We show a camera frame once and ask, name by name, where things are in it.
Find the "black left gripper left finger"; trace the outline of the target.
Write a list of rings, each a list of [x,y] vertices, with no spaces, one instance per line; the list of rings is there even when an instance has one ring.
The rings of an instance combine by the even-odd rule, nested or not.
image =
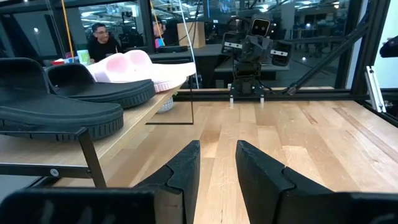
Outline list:
[[[0,224],[193,224],[200,143],[133,188],[29,188],[0,203]]]

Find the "green and white box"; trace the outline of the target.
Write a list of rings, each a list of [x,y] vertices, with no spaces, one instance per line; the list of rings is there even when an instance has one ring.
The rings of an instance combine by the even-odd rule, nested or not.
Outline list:
[[[79,63],[86,66],[91,63],[91,58],[88,50],[78,50],[77,51]]]

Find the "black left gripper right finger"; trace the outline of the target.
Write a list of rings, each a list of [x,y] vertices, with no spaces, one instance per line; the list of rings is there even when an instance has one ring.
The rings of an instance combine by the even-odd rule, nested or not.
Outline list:
[[[398,224],[398,194],[334,192],[242,140],[236,166],[250,224]]]

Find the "person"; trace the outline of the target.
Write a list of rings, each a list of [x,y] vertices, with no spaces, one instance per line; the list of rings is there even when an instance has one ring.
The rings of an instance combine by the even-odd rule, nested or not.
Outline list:
[[[153,33],[154,33],[154,40],[155,40],[155,47],[165,47],[166,44],[166,26],[162,20],[153,21],[152,23]]]
[[[88,53],[91,63],[99,62],[110,54],[121,53],[119,42],[109,34],[103,23],[92,25],[92,37],[88,41]]]

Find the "pink slide sandal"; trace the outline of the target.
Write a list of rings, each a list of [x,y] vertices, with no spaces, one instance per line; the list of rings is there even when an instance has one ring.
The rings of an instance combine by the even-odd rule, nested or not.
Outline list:
[[[187,77],[161,77],[142,74],[135,71],[122,53],[112,54],[105,59],[86,67],[96,82],[130,83],[141,80],[152,80],[155,91],[162,92],[183,84]]]
[[[130,50],[124,53],[133,69],[142,74],[159,75],[161,77],[188,77],[196,74],[194,62],[178,64],[153,63],[143,50]]]

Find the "black slide sandal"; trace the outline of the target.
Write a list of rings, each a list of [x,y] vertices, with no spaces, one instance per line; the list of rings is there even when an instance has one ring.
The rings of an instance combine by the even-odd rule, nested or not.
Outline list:
[[[113,135],[123,126],[120,105],[54,95],[38,62],[0,58],[0,134],[76,141],[76,132],[86,128],[96,140]]]
[[[79,63],[55,65],[45,69],[50,91],[59,96],[94,103],[117,103],[133,108],[155,96],[150,79],[127,83],[96,82],[89,70]]]

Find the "silver metal bracket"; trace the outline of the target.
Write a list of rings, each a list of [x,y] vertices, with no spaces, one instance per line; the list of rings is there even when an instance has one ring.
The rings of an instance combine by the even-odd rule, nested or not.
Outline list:
[[[364,75],[366,78],[366,84],[368,86],[372,108],[378,113],[386,113],[386,107],[375,69],[373,69],[372,66],[367,66]]]

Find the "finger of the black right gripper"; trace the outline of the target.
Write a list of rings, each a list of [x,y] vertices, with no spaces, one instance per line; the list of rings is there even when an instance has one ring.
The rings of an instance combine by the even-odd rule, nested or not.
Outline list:
[[[232,56],[241,53],[242,49],[242,36],[235,32],[226,32],[223,35],[221,43],[221,53],[223,55]]]
[[[285,41],[274,41],[271,49],[271,62],[275,66],[285,67],[292,56],[292,44]]]

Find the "wooden shelf with black frame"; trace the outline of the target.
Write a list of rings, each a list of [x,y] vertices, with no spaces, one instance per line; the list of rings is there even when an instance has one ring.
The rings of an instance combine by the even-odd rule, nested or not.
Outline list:
[[[103,166],[178,91],[176,87],[158,93],[126,110],[121,130],[99,141],[92,141],[86,128],[1,128],[0,175],[91,179],[96,187],[105,187]]]

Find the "brown cardboard box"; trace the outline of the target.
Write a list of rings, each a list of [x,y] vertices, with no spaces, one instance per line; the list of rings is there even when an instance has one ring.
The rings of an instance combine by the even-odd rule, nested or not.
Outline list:
[[[187,22],[177,24],[178,44],[179,46],[189,47],[187,34],[191,40],[194,49],[206,46],[205,23],[204,22]]]

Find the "green plant in patterned pot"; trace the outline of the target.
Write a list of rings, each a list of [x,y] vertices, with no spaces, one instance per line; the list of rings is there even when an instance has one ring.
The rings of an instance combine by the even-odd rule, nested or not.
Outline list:
[[[162,107],[158,110],[157,114],[165,113],[169,110],[171,110],[174,106],[174,99],[171,96],[163,105]]]

